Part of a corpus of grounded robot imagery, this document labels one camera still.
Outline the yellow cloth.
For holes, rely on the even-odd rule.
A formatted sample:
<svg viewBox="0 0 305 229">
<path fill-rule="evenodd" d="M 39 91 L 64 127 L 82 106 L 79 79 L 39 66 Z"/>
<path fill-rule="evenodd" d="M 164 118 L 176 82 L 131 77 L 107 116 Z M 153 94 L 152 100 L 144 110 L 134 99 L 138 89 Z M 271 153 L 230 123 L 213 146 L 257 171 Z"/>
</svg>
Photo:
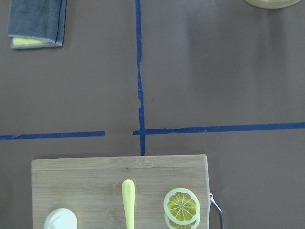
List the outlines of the yellow cloth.
<svg viewBox="0 0 305 229">
<path fill-rule="evenodd" d="M 49 41 L 29 39 L 29 38 L 12 38 L 12 44 L 14 46 L 34 46 L 49 44 Z"/>
</svg>

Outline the bamboo cutting board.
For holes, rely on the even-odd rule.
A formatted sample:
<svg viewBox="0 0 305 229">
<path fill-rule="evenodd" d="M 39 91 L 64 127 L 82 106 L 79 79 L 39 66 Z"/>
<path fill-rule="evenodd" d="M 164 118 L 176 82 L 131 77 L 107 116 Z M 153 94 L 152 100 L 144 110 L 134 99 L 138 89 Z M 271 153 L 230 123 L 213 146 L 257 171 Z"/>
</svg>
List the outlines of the bamboo cutting board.
<svg viewBox="0 0 305 229">
<path fill-rule="evenodd" d="M 207 157 L 127 156 L 39 159 L 31 163 L 33 227 L 43 228 L 58 208 L 75 213 L 80 229 L 126 227 L 122 183 L 135 183 L 137 229 L 164 229 L 163 200 L 178 187 L 200 201 L 199 228 L 209 228 L 210 189 Z"/>
</svg>

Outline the yellow plastic knife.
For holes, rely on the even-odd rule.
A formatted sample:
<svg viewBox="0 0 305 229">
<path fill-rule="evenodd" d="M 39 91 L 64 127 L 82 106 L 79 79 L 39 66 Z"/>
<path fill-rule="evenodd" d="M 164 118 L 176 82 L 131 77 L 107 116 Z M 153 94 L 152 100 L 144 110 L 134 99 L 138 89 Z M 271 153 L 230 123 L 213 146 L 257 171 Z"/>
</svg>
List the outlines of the yellow plastic knife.
<svg viewBox="0 0 305 229">
<path fill-rule="evenodd" d="M 135 214 L 135 184 L 130 179 L 126 179 L 122 183 L 122 198 L 126 219 L 126 228 L 133 229 Z"/>
</svg>

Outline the lemon slice upper front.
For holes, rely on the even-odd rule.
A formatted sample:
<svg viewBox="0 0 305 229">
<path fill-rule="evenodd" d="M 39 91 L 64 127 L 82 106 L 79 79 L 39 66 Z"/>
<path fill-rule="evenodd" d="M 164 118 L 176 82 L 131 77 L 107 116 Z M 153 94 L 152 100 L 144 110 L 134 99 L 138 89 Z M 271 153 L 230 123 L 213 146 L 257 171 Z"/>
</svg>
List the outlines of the lemon slice upper front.
<svg viewBox="0 0 305 229">
<path fill-rule="evenodd" d="M 191 224 L 200 216 L 198 197 L 189 189 L 181 187 L 166 194 L 163 209 L 169 220 L 179 225 Z"/>
</svg>

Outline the lemon slice underneath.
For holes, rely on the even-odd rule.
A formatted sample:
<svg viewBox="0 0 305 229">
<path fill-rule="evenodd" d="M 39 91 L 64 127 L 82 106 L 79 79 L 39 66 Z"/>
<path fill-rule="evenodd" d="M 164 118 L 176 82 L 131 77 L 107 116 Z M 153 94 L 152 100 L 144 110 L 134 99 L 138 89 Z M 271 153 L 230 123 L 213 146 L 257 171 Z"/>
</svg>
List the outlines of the lemon slice underneath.
<svg viewBox="0 0 305 229">
<path fill-rule="evenodd" d="M 177 224 L 171 221 L 166 214 L 164 214 L 164 220 L 169 229 L 196 229 L 200 223 L 200 217 L 198 217 L 194 222 L 190 224 Z"/>
</svg>

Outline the grey folded cloth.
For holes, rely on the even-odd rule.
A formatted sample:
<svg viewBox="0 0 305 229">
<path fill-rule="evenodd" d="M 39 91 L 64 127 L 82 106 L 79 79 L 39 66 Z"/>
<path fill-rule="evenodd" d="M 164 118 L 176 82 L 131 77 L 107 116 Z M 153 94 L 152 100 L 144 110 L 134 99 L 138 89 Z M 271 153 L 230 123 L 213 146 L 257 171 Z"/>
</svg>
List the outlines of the grey folded cloth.
<svg viewBox="0 0 305 229">
<path fill-rule="evenodd" d="M 64 43 L 65 0 L 11 0 L 8 37 L 12 49 L 61 47 Z M 49 41 L 49 44 L 14 46 L 12 38 Z"/>
</svg>

